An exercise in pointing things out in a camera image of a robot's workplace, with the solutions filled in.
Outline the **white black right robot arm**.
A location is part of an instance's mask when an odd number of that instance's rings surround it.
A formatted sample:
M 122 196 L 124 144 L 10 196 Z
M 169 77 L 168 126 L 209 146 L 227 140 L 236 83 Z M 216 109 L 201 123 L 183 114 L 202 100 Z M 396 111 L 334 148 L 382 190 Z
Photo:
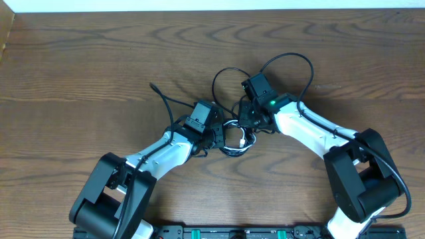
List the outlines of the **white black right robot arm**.
M 383 210 L 408 194 L 381 135 L 341 127 L 311 111 L 295 96 L 267 95 L 243 100 L 244 127 L 290 136 L 325 163 L 337 211 L 327 223 L 333 238 L 358 238 Z

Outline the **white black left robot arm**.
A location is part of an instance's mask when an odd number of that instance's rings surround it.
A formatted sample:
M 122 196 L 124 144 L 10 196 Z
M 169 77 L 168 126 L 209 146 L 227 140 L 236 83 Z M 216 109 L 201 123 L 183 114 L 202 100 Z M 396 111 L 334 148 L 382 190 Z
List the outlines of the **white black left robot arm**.
M 200 151 L 224 143 L 223 117 L 191 114 L 133 155 L 103 155 L 72 205 L 69 220 L 94 238 L 151 238 L 144 214 L 157 181 Z

